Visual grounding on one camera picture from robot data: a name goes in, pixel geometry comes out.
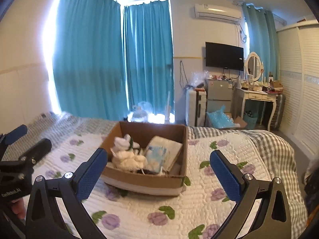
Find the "white sock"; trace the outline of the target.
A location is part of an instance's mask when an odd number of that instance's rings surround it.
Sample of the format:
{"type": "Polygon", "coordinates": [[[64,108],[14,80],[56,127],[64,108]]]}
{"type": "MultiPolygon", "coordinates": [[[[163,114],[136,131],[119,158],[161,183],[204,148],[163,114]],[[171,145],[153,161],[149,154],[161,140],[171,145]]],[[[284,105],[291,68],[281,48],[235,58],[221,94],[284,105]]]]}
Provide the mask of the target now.
{"type": "Polygon", "coordinates": [[[115,153],[120,151],[133,151],[135,149],[140,149],[140,144],[134,142],[129,134],[126,134],[123,138],[118,136],[114,138],[114,147],[112,150],[115,153]]]}

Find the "white air conditioner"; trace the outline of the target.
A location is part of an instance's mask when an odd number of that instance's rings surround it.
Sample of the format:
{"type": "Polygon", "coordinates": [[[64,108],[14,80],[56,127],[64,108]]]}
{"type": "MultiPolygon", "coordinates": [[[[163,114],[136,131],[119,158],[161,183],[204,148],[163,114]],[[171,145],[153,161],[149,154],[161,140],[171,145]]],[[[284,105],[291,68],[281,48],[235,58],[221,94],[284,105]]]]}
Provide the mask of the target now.
{"type": "Polygon", "coordinates": [[[222,20],[232,23],[239,23],[242,20],[242,14],[239,9],[209,4],[195,4],[194,11],[196,18],[222,20]]]}

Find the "white dressing table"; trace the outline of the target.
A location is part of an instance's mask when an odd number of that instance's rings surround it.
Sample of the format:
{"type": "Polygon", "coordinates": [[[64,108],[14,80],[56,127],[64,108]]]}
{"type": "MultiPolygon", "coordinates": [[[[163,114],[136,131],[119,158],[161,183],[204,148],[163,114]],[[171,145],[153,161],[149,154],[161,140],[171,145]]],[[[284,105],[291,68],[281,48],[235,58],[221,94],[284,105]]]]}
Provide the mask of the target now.
{"type": "Polygon", "coordinates": [[[268,120],[268,125],[267,125],[267,131],[271,131],[271,122],[275,115],[278,97],[279,97],[279,94],[275,94],[275,93],[243,90],[242,88],[237,87],[236,90],[234,91],[234,98],[232,101],[234,104],[234,117],[237,118],[238,116],[240,116],[243,119],[246,101],[251,100],[251,101],[264,102],[264,103],[271,102],[273,103],[273,108],[271,110],[270,117],[268,120]]]}

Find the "white suitcase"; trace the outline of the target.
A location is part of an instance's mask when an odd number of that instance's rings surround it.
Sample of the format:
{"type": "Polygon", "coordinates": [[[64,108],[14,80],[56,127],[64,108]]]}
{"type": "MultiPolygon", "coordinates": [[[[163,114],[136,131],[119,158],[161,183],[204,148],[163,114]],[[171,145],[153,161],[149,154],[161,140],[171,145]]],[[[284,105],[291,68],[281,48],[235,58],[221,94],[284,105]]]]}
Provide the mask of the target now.
{"type": "Polygon", "coordinates": [[[207,94],[205,89],[189,89],[186,92],[185,122],[187,126],[201,127],[205,124],[207,94]]]}

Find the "beige face mask pack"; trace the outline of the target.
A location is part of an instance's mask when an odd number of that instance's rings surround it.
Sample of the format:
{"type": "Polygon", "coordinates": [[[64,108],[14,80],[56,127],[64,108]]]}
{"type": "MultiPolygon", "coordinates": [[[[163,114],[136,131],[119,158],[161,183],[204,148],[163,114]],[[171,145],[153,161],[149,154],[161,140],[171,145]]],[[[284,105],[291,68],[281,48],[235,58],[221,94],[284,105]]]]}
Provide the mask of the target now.
{"type": "Polygon", "coordinates": [[[149,146],[163,146],[168,150],[165,155],[163,170],[170,172],[181,152],[182,144],[174,140],[154,136],[147,145],[146,151],[149,146]]]}

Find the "teal waste basket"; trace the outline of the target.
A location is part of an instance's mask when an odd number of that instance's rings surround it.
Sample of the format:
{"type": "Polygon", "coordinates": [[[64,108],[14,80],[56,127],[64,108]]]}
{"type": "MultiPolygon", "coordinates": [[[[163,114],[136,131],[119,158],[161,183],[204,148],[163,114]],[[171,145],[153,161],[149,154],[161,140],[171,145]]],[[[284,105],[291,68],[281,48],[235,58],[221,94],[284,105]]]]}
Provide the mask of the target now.
{"type": "Polygon", "coordinates": [[[258,120],[258,113],[247,111],[244,113],[243,120],[247,123],[246,129],[254,129],[258,120]]]}

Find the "teal right curtain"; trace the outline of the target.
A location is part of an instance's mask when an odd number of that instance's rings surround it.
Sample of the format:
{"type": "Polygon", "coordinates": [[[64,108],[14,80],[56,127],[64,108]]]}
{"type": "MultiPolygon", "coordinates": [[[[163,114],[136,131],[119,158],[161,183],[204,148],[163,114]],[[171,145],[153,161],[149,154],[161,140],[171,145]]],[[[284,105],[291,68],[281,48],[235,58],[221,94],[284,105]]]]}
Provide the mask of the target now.
{"type": "Polygon", "coordinates": [[[253,4],[242,4],[245,21],[248,24],[250,51],[260,57],[264,66],[264,76],[279,75],[279,43],[273,13],[253,4]]]}

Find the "white oval vanity mirror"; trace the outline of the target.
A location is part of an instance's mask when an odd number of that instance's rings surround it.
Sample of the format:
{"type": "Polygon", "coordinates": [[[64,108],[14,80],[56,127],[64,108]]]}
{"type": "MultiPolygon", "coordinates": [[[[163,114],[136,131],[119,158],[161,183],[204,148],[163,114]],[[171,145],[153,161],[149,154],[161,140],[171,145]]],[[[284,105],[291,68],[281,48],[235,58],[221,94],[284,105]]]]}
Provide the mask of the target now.
{"type": "Polygon", "coordinates": [[[244,63],[245,74],[249,80],[258,81],[264,72],[263,63],[256,52],[249,53],[244,63]]]}

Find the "light blue tissue pack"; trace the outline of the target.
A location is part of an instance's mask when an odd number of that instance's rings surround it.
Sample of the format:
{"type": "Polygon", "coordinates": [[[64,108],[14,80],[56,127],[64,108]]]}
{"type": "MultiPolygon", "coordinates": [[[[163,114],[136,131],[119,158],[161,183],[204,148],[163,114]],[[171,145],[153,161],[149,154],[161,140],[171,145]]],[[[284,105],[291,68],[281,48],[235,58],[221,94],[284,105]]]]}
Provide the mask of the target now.
{"type": "Polygon", "coordinates": [[[149,146],[145,153],[147,162],[143,169],[153,174],[159,174],[163,169],[167,151],[163,146],[149,146]]]}

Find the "blue plastic bag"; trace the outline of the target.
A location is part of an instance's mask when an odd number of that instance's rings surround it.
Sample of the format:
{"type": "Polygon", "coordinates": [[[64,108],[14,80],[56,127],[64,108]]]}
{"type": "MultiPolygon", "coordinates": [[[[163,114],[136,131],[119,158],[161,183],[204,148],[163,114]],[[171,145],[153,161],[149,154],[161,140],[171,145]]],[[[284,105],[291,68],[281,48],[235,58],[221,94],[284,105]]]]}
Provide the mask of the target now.
{"type": "Polygon", "coordinates": [[[239,123],[234,123],[232,117],[229,117],[224,113],[225,106],[223,105],[220,109],[215,112],[207,112],[207,122],[208,126],[217,128],[217,129],[225,129],[225,128],[240,128],[239,123]]]}

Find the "white floral quilt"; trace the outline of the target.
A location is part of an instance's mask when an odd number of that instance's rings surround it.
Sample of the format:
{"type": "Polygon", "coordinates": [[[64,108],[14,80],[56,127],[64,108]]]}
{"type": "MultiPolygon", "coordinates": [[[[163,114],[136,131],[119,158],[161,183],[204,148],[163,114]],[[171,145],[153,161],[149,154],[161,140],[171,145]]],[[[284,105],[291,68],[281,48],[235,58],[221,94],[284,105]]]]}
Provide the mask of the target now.
{"type": "MultiPolygon", "coordinates": [[[[57,149],[34,167],[32,183],[38,175],[52,179],[75,171],[105,138],[102,134],[73,133],[57,142],[57,149]]],[[[107,238],[210,238],[235,205],[209,166],[213,147],[243,174],[271,180],[251,139],[235,132],[188,140],[186,184],[178,197],[126,192],[99,179],[83,205],[107,238]]]]}

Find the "cream lace sock bundle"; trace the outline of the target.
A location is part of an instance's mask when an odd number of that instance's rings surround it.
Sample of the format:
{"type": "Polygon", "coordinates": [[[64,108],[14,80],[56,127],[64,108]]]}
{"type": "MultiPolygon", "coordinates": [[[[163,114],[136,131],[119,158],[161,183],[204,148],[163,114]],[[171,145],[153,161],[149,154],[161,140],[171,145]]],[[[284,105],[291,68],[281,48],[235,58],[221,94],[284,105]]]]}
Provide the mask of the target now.
{"type": "Polygon", "coordinates": [[[129,151],[114,151],[111,149],[113,167],[122,171],[143,170],[148,161],[144,155],[140,154],[142,151],[140,149],[131,149],[129,151]]]}

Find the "teal window curtain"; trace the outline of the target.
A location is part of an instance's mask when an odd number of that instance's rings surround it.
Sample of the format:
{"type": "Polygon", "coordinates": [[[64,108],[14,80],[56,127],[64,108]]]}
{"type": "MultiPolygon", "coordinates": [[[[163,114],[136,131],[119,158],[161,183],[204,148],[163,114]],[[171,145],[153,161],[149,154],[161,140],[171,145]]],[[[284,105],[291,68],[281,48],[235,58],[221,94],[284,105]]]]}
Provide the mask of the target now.
{"type": "Polygon", "coordinates": [[[174,107],[169,0],[59,0],[53,76],[61,110],[122,120],[139,103],[174,107]]]}

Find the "brown cardboard box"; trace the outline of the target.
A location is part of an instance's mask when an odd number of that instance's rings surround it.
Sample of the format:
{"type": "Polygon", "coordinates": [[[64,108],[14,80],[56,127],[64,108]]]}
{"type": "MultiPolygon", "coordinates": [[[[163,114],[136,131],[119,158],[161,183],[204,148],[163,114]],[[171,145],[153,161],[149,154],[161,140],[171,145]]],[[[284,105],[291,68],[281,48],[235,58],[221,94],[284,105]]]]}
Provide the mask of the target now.
{"type": "Polygon", "coordinates": [[[101,144],[108,154],[102,180],[131,192],[178,196],[187,174],[184,125],[118,122],[101,144]]]}

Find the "white louvred wardrobe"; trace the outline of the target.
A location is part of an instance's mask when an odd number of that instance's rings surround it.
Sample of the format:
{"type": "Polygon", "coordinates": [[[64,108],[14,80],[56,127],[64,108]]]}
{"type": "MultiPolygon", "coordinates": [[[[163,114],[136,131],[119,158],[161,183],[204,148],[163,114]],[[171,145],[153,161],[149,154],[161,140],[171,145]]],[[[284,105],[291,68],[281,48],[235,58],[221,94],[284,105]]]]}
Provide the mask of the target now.
{"type": "Polygon", "coordinates": [[[318,155],[318,21],[288,25],[277,35],[286,96],[280,130],[313,158],[318,155]]]}

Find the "clear water jug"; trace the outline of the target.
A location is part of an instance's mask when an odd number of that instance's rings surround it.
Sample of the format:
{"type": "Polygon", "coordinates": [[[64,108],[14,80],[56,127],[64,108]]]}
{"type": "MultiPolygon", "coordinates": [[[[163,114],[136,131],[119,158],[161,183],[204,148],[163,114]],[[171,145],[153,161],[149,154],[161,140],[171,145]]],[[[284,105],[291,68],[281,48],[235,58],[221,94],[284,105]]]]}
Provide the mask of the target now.
{"type": "Polygon", "coordinates": [[[148,113],[143,110],[140,106],[134,106],[134,111],[132,112],[131,122],[147,122],[148,113]]]}

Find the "black wall television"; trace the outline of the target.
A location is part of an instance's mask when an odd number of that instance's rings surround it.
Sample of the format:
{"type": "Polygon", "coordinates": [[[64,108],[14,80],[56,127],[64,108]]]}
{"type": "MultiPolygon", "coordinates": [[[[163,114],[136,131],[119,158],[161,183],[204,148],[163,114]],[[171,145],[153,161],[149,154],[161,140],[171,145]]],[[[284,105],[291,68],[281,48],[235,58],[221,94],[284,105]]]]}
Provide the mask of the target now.
{"type": "Polygon", "coordinates": [[[244,50],[239,46],[206,42],[206,67],[243,71],[244,50]]]}

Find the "grey mini fridge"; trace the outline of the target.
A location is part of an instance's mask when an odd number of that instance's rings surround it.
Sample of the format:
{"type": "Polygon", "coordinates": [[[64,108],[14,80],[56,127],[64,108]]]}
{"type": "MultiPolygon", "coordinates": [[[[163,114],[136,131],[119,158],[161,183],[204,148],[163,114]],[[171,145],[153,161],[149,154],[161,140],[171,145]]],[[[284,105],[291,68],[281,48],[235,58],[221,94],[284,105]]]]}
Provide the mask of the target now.
{"type": "Polygon", "coordinates": [[[231,112],[233,82],[207,79],[207,112],[212,113],[224,106],[224,112],[231,112]]]}

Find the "grey checked bed sheet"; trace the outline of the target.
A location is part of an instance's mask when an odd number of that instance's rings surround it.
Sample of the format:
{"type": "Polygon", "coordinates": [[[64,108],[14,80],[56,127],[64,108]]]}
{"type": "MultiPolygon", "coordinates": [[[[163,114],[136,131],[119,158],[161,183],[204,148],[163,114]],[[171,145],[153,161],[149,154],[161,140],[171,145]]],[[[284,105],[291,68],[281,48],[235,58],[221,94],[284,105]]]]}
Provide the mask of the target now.
{"type": "MultiPolygon", "coordinates": [[[[35,167],[47,179],[74,171],[103,142],[114,121],[46,113],[28,126],[28,133],[5,152],[5,161],[18,157],[43,138],[52,152],[35,167]]],[[[99,181],[85,209],[107,238],[210,238],[234,207],[209,166],[219,149],[243,173],[256,179],[282,179],[290,208],[291,236],[302,234],[307,210],[298,184],[294,150],[268,131],[220,131],[188,128],[187,175],[177,197],[149,196],[117,189],[99,181]]]]}

